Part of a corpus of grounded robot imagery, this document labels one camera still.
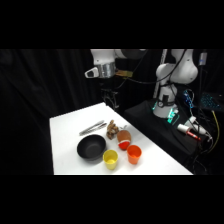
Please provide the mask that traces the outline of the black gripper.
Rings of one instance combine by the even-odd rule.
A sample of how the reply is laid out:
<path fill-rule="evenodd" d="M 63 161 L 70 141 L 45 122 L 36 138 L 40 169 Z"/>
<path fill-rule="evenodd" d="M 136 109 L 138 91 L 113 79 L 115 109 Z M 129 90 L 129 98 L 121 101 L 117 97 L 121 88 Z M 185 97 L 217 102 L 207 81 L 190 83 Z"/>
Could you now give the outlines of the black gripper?
<path fill-rule="evenodd" d="M 118 94 L 117 87 L 115 86 L 115 81 L 113 78 L 110 79 L 102 79 L 100 81 L 100 89 L 103 101 L 107 109 L 109 108 L 107 99 L 113 99 L 113 109 L 117 111 L 118 105 L 116 102 L 116 95 Z"/>

